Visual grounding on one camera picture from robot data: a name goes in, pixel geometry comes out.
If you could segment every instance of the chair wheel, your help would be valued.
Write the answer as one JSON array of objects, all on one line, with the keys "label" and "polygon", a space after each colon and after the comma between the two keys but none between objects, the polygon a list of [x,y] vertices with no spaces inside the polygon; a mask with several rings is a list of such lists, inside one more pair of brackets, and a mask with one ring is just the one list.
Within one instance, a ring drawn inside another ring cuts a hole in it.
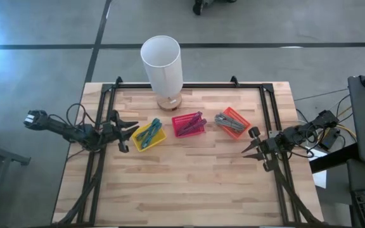
[{"label": "chair wheel", "polygon": [[202,0],[195,0],[195,4],[193,6],[193,12],[199,16],[201,15],[202,8],[203,8]]}]

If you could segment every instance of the gray floor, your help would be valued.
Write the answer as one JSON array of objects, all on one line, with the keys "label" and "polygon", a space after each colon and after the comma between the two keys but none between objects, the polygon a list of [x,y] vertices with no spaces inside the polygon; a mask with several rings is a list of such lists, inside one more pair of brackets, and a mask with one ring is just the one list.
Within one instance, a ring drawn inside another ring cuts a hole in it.
[{"label": "gray floor", "polygon": [[[0,0],[0,44],[93,44],[104,3]],[[142,43],[158,34],[192,43],[365,42],[365,0],[219,2],[200,17],[192,14],[192,3],[113,1],[102,42]],[[11,167],[0,197],[0,225],[50,223],[68,144],[52,133],[27,130],[22,122],[28,110],[65,116],[68,106],[79,102],[91,52],[0,50],[0,147],[32,157],[27,167]],[[227,81],[232,75],[240,81],[289,81],[298,99],[346,88],[347,77],[365,75],[365,47],[183,49],[182,64],[186,82]],[[99,51],[92,81],[113,82],[117,76],[147,81],[138,50]],[[347,91],[295,104],[311,120],[345,95]],[[341,109],[349,105],[346,99]],[[352,118],[344,124],[353,129]],[[325,197],[344,176],[328,178],[328,189],[319,190],[325,220],[347,225],[344,206]]]}]

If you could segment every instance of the plastic basket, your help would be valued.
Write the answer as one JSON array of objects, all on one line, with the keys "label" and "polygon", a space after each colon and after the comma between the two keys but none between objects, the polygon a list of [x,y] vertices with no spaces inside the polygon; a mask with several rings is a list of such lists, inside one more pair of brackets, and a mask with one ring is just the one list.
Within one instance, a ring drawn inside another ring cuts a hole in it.
[{"label": "plastic basket", "polygon": [[138,149],[139,152],[143,152],[149,148],[152,148],[154,146],[156,146],[157,144],[159,144],[160,142],[162,142],[164,139],[167,138],[167,136],[164,133],[164,130],[161,128],[157,134],[153,137],[153,139],[151,139],[151,143],[148,147],[146,147],[145,149],[141,149],[142,148],[142,141],[138,141],[136,139],[136,137],[138,136],[139,133],[145,131],[147,128],[149,128],[151,125],[151,123],[149,123],[148,125],[145,125],[144,127],[140,127],[138,130],[136,130],[133,135],[132,135],[132,139],[134,142],[134,145],[136,146],[136,148]]},{"label": "plastic basket", "polygon": [[191,113],[191,114],[187,114],[187,115],[182,115],[182,116],[178,116],[178,117],[173,117],[171,118],[172,121],[172,127],[174,128],[174,135],[177,138],[184,138],[184,137],[189,137],[189,136],[195,136],[197,134],[201,134],[203,132],[205,132],[205,128],[203,126],[195,129],[193,132],[189,133],[189,134],[185,134],[182,136],[177,136],[177,131],[178,129],[180,129],[181,127],[183,127],[185,124],[187,124],[197,113]]},{"label": "plastic basket", "polygon": [[221,126],[222,129],[224,129],[230,136],[232,136],[234,139],[239,139],[239,137],[251,126],[249,122],[247,122],[239,113],[234,111],[231,107],[226,108],[225,111],[223,111],[224,114],[226,114],[229,117],[232,117],[233,119],[239,121],[245,126],[245,130],[242,132],[236,132],[230,127]]}]

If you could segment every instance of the wooden tabletop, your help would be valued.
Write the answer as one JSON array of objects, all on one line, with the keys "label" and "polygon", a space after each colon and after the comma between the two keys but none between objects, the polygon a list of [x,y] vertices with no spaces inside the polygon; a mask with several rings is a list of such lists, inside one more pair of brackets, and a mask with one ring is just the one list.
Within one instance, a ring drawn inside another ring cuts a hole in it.
[{"label": "wooden tabletop", "polygon": [[[81,103],[93,119],[101,85],[87,83],[84,88]],[[289,83],[273,85],[283,128],[296,125]],[[137,120],[144,126],[159,118],[167,138],[141,153],[132,140],[127,142],[129,153],[119,152],[117,142],[108,145],[96,225],[281,225],[273,172],[265,172],[261,161],[241,157],[240,152],[250,144],[249,135],[245,133],[236,141],[214,122],[214,116],[230,106],[252,126],[258,126],[261,138],[266,138],[259,90],[183,89],[181,93],[181,107],[167,112],[158,108],[150,89],[117,90],[115,109],[122,120]],[[274,123],[270,103],[269,107]],[[208,121],[206,133],[177,139],[171,118],[197,111]],[[73,144],[69,154],[80,149]],[[83,152],[67,162],[53,222],[61,219],[79,197],[87,157]],[[290,165],[297,194],[322,220],[309,162],[293,156]],[[290,203],[287,208],[292,217]]]}]

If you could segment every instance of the red basket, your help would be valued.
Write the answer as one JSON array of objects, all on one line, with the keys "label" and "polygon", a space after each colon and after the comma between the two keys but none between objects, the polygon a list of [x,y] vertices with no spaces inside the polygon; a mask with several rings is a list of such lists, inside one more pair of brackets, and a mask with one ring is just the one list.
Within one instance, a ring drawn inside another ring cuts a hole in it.
[{"label": "red basket", "polygon": [[223,111],[224,114],[226,114],[229,117],[232,117],[233,119],[239,121],[245,126],[245,130],[242,132],[236,132],[230,127],[221,126],[222,129],[224,129],[230,136],[232,136],[234,139],[239,139],[239,137],[251,126],[249,122],[247,122],[239,113],[234,111],[231,107],[226,108],[225,111]]},{"label": "red basket", "polygon": [[185,134],[185,135],[182,135],[182,136],[177,136],[178,129],[180,129],[186,123],[188,123],[195,116],[195,114],[197,114],[197,113],[191,113],[191,114],[171,118],[172,127],[174,128],[174,135],[177,138],[195,136],[197,134],[201,134],[201,133],[205,132],[205,128],[203,126],[201,126],[201,127],[197,128],[196,130],[194,130],[193,132],[191,132],[189,134]]}]

